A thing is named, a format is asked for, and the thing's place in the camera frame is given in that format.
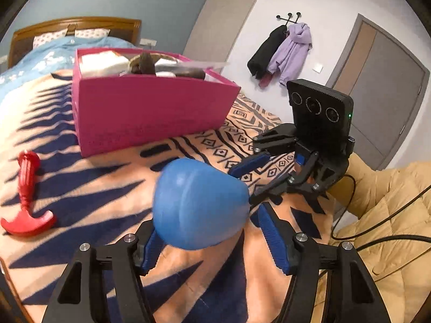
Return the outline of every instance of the yellow quilted jacket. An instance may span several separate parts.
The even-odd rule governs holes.
[[[356,192],[349,207],[359,220],[337,233],[348,237],[367,230],[412,200],[431,184],[431,161],[416,162],[402,169],[371,170],[356,154],[349,159],[347,174],[356,180]],[[346,205],[353,183],[343,178],[330,191]],[[352,240],[355,247],[394,234],[431,237],[431,191],[406,210],[375,230]],[[331,239],[330,244],[338,245]],[[431,244],[395,240],[364,249],[359,254],[370,271],[392,323],[410,323],[431,291]],[[312,323],[322,317],[326,276],[318,285]]]

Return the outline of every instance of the camera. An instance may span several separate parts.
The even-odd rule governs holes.
[[[346,153],[353,100],[341,92],[304,79],[287,83],[297,136],[326,153]]]

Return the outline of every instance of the blue gripper pad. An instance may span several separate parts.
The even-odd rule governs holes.
[[[286,245],[275,227],[274,222],[272,222],[271,216],[262,204],[260,204],[257,210],[257,216],[259,218],[260,229],[268,244],[275,265],[281,269],[284,274],[289,275],[290,264],[287,258]]]
[[[147,273],[150,269],[156,267],[164,245],[164,241],[159,237],[156,230],[154,230],[145,246],[144,262],[141,265],[141,269],[143,269],[144,272]]]
[[[305,156],[301,155],[301,154],[296,154],[295,155],[295,161],[299,164],[299,165],[304,165],[305,163]]]
[[[229,169],[229,175],[240,178],[241,176],[259,167],[265,166],[271,160],[271,156],[266,152],[251,155],[244,158],[240,163]]]

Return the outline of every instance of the screw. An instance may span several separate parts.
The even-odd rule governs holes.
[[[297,233],[296,239],[297,239],[297,241],[307,241],[308,236],[305,233]]]
[[[341,246],[343,247],[343,249],[345,250],[352,250],[353,249],[353,245],[352,243],[350,243],[350,241],[344,241]]]
[[[90,249],[90,244],[88,244],[88,243],[83,243],[79,247],[79,250],[81,250],[81,251],[87,251],[88,249]]]
[[[132,241],[136,239],[136,236],[133,233],[129,233],[126,234],[123,239],[126,243],[132,243]]]

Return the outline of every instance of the pink storage box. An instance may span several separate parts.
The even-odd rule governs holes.
[[[217,82],[134,74],[83,79],[79,57],[107,50],[127,55],[143,51],[135,48],[76,51],[72,110],[83,157],[217,129],[223,125],[241,89],[214,71],[206,73]],[[182,55],[158,53],[189,61]]]

